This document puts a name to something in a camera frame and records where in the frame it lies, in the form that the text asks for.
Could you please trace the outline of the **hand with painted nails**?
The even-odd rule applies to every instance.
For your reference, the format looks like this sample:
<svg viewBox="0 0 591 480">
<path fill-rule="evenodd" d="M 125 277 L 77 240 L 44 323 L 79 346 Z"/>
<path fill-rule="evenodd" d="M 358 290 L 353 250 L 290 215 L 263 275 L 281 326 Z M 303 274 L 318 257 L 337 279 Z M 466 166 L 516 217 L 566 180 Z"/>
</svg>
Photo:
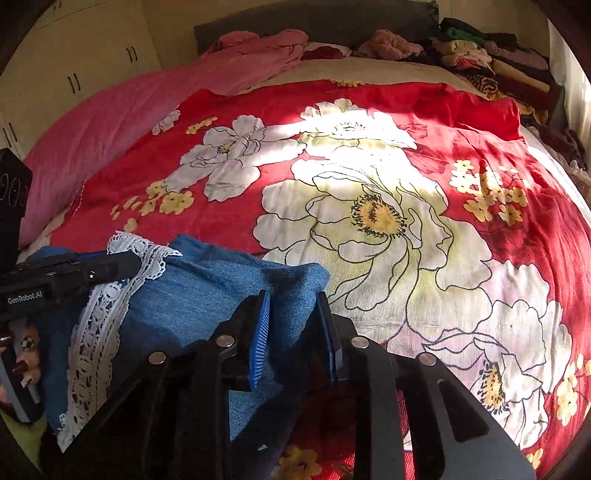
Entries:
<svg viewBox="0 0 591 480">
<path fill-rule="evenodd" d="M 41 377 L 40 370 L 40 353 L 39 353 L 39 334 L 38 330 L 33 324 L 28 324 L 19 333 L 18 344 L 20 345 L 23 340 L 26 340 L 25 347 L 21 346 L 22 352 L 17 357 L 14 372 L 18 379 L 21 381 L 23 386 L 34 385 L 39 382 Z M 14 337 L 9 330 L 4 330 L 1 333 L 1 354 L 6 350 L 6 346 L 9 345 L 9 340 L 13 340 Z M 4 386 L 1 384 L 1 404 L 11 405 L 10 398 Z"/>
</svg>

